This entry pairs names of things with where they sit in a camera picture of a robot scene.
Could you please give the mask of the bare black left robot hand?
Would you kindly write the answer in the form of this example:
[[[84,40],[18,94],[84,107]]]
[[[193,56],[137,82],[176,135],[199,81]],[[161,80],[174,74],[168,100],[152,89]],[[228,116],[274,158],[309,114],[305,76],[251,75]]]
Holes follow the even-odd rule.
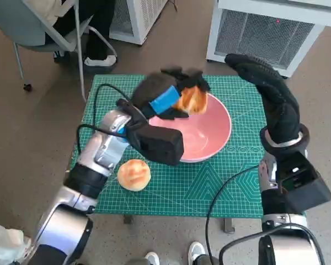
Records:
[[[185,119],[202,114],[207,107],[210,91],[202,70],[180,66],[161,69],[149,74],[134,90],[131,102],[150,119]]]

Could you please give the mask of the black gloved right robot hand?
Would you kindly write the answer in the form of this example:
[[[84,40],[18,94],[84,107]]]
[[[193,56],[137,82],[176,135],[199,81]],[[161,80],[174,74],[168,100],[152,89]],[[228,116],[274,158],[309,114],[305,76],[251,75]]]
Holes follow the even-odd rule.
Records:
[[[250,55],[228,54],[225,63],[261,95],[266,127],[274,143],[298,138],[300,110],[284,79],[265,61]]]

